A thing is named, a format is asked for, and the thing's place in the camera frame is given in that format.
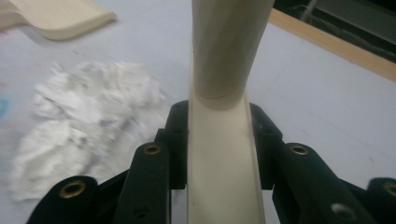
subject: brass screw hole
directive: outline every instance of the brass screw hole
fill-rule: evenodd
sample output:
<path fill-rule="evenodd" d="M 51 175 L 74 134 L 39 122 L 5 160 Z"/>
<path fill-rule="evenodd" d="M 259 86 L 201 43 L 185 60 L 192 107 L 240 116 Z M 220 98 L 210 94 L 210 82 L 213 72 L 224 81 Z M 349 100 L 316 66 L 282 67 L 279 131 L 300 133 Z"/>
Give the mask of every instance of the brass screw hole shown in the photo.
<path fill-rule="evenodd" d="M 64 199 L 73 198 L 82 193 L 86 187 L 87 185 L 84 182 L 76 180 L 66 184 L 59 192 L 59 196 Z"/>
<path fill-rule="evenodd" d="M 143 150 L 148 155 L 155 155 L 161 151 L 160 147 L 157 146 L 149 146 Z"/>
<path fill-rule="evenodd" d="M 290 150 L 300 156 L 308 155 L 309 152 L 305 147 L 291 147 Z"/>
<path fill-rule="evenodd" d="M 384 184 L 384 189 L 392 196 L 396 197 L 396 184 L 387 182 Z"/>

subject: white table surface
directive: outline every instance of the white table surface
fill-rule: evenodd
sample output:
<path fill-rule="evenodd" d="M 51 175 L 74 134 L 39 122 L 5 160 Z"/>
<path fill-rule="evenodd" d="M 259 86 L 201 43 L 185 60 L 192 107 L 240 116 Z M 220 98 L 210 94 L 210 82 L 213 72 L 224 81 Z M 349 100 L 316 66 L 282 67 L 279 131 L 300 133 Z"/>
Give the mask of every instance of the white table surface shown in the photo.
<path fill-rule="evenodd" d="M 7 176 L 21 137 L 39 121 L 30 112 L 34 85 L 53 63 L 145 63 L 172 103 L 189 97 L 191 3 L 185 0 L 96 0 L 119 20 L 80 38 L 53 42 L 21 26 L 0 33 L 0 223 L 23 223 L 37 201 L 9 198 Z M 396 83 L 268 24 L 247 84 L 285 142 L 311 146 L 341 178 L 361 188 L 396 178 Z M 264 192 L 267 223 L 278 223 Z M 173 223 L 186 221 L 179 192 Z"/>

